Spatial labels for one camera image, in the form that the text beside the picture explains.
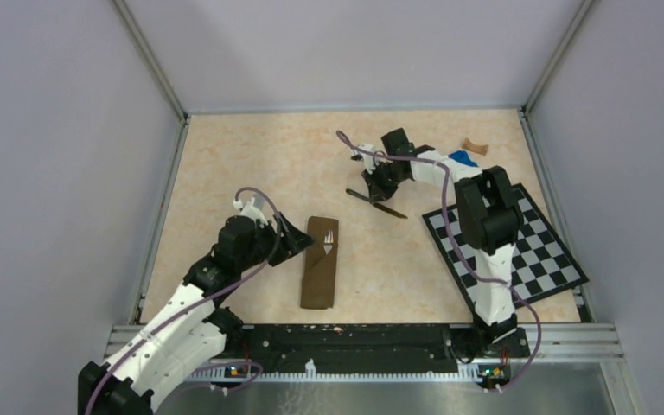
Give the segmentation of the black-handled knife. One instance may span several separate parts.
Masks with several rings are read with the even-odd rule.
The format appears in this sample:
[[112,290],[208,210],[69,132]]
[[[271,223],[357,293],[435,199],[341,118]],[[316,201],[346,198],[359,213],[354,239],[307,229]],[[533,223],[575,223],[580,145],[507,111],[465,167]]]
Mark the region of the black-handled knife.
[[360,200],[362,200],[362,201],[368,203],[369,205],[373,206],[374,208],[376,208],[376,209],[378,209],[378,210],[380,210],[380,211],[382,211],[382,212],[384,212],[384,213],[386,213],[386,214],[390,214],[390,215],[392,215],[392,216],[394,216],[394,217],[396,217],[396,218],[404,219],[404,220],[408,218],[407,215],[402,214],[401,212],[398,212],[398,211],[396,211],[396,210],[394,210],[394,209],[392,209],[392,208],[389,208],[389,207],[387,207],[387,206],[384,206],[384,205],[382,205],[382,204],[379,203],[379,202],[371,201],[368,197],[366,197],[366,196],[363,195],[362,193],[357,192],[357,191],[355,191],[355,190],[352,190],[351,188],[346,188],[346,189],[345,189],[345,192],[346,192],[348,195],[351,195],[351,196],[353,196],[353,197],[355,197],[355,198],[357,198],[357,199],[360,199]]

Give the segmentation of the brown cloth napkin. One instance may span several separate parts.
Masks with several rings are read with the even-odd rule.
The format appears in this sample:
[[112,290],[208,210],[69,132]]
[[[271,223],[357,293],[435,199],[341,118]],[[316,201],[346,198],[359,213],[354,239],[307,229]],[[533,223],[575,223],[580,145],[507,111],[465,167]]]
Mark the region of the brown cloth napkin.
[[[324,253],[322,244],[325,233],[335,232],[335,247],[329,255]],[[301,280],[300,307],[305,310],[326,310],[335,304],[335,279],[338,245],[340,241],[339,220],[310,216],[306,233],[315,243],[304,254],[303,276]]]

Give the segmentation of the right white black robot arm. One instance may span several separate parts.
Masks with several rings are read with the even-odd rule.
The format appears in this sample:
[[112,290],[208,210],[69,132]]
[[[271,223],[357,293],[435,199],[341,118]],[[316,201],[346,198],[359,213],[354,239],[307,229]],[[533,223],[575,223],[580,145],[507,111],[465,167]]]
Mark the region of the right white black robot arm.
[[408,180],[439,188],[444,207],[454,196],[463,241],[474,251],[472,263],[460,259],[477,282],[472,343],[479,354],[497,355],[517,329],[511,267],[524,223],[507,171],[468,166],[429,145],[415,146],[402,128],[382,137],[383,150],[354,145],[342,131],[337,136],[352,159],[363,163],[361,175],[372,203],[390,200]]

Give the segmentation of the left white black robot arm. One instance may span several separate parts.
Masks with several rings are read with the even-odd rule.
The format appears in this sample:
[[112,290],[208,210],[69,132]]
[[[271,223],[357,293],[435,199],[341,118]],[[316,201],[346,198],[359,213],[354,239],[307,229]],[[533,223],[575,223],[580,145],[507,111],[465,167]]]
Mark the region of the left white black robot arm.
[[203,363],[232,357],[242,347],[243,322],[223,301],[267,266],[280,265],[312,247],[312,236],[255,189],[234,198],[209,253],[192,264],[172,297],[118,352],[88,362],[78,375],[79,414],[151,414]]

